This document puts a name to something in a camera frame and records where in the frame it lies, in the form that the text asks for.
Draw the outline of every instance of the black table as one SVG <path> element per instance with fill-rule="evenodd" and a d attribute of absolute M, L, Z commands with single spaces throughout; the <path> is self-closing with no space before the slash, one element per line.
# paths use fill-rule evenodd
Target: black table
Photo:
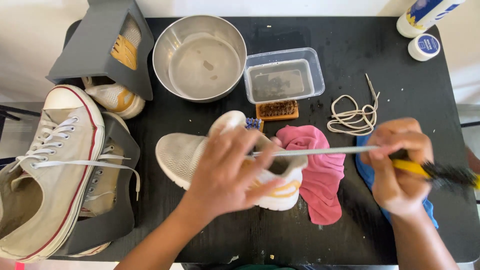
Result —
<path fill-rule="evenodd" d="M 311 124 L 324 132 L 331 147 L 354 145 L 353 136 L 329 132 L 326 123 L 332 101 L 340 95 L 351 95 L 359 106 L 373 103 L 365 80 L 367 73 L 374 89 L 381 92 L 378 123 L 414 117 L 431 138 L 439 162 L 466 164 L 444 52 L 441 50 L 427 62 L 413 60 L 407 52 L 410 39 L 396 30 L 397 18 L 226 19 L 243 35 L 249 55 L 303 47 L 311 47 L 318 53 L 325 92 L 300 100 L 298 119 L 266 123 L 267 136 L 275 135 L 286 124 Z M 147 22 L 157 39 L 175 20 L 156 18 Z M 436 27 L 428 32 L 440 39 Z M 137 166 L 142 178 L 140 201 L 133 200 L 136 228 L 105 251 L 76 259 L 121 260 L 177 206 L 184 191 L 160 169 L 155 158 L 158 139 L 173 132 L 205 135 L 213 121 L 229 110 L 255 116 L 255 106 L 246 98 L 243 79 L 225 98 L 197 104 L 163 88 L 152 69 L 151 56 L 149 71 L 154 100 L 146 103 L 138 117 L 127 121 L 142 150 Z M 352 106 L 344 100 L 336 109 L 351 110 Z M 309 221 L 307 205 L 301 198 L 288 211 L 254 207 L 220 216 L 188 243 L 176 262 L 228 263 L 232 257 L 239 256 L 235 262 L 242 264 L 396 264 L 392 228 L 359 177 L 351 155 L 345 159 L 345 178 L 340 182 L 338 198 L 343 211 L 341 219 L 323 227 Z M 438 232 L 455 261 L 475 260 L 480 254 L 480 225 L 473 191 L 433 190 L 429 199 L 440 226 Z"/>

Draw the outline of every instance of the stainless steel bowl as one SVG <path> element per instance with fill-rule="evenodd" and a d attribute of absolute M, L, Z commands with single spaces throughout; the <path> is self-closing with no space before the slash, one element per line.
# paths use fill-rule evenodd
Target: stainless steel bowl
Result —
<path fill-rule="evenodd" d="M 153 49 L 153 68 L 173 94 L 193 102 L 211 102 L 239 82 L 247 48 L 240 32 L 209 15 L 179 19 L 163 31 Z"/>

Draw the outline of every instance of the label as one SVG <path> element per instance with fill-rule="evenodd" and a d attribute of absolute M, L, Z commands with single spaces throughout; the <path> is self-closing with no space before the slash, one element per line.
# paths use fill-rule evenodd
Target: label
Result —
<path fill-rule="evenodd" d="M 438 41 L 436 38 L 428 35 L 423 35 L 419 37 L 417 41 L 420 50 L 425 53 L 433 54 L 438 51 Z"/>
<path fill-rule="evenodd" d="M 419 30 L 427 30 L 460 4 L 449 0 L 417 0 L 406 13 L 407 21 Z"/>

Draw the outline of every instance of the human hand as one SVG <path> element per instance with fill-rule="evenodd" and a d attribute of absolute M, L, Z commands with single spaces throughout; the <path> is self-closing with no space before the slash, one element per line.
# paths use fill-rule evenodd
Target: human hand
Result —
<path fill-rule="evenodd" d="M 215 130 L 210 136 L 192 184 L 179 204 L 189 215 L 193 215 L 191 218 L 203 223 L 224 213 L 253 207 L 257 200 L 283 182 L 279 178 L 250 189 L 261 170 L 271 165 L 271 155 L 278 146 L 269 144 L 254 162 L 243 164 L 245 155 L 262 134 L 243 127 L 220 134 L 221 130 Z"/>
<path fill-rule="evenodd" d="M 378 126 L 367 145 L 381 148 L 361 153 L 360 159 L 375 170 L 372 193 L 375 201 L 392 214 L 407 216 L 423 210 L 422 200 L 431 186 L 424 177 L 396 169 L 388 155 L 405 149 L 418 164 L 433 162 L 432 143 L 413 118 L 388 121 Z"/>

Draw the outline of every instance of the shoe stand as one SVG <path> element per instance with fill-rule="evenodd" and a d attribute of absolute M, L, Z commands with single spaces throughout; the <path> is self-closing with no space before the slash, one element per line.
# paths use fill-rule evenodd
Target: shoe stand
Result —
<path fill-rule="evenodd" d="M 122 165 L 135 168 L 140 157 L 140 148 L 133 140 L 128 131 L 112 116 L 102 114 L 105 123 L 105 142 L 109 138 L 124 150 L 124 156 L 131 160 L 123 160 Z M 84 252 L 88 249 L 115 241 L 133 230 L 134 218 L 129 197 L 129 183 L 133 172 L 121 169 L 117 180 L 117 195 L 113 209 L 99 216 L 77 221 L 69 238 L 54 256 L 68 256 Z M 88 179 L 88 185 L 82 201 L 85 201 L 87 190 L 95 178 L 92 173 Z"/>
<path fill-rule="evenodd" d="M 134 0 L 88 0 L 90 7 L 46 78 L 60 84 L 67 78 L 107 76 L 145 100 L 152 100 L 147 57 L 153 35 Z M 137 69 L 110 55 L 127 14 L 135 19 L 142 39 L 137 49 Z"/>

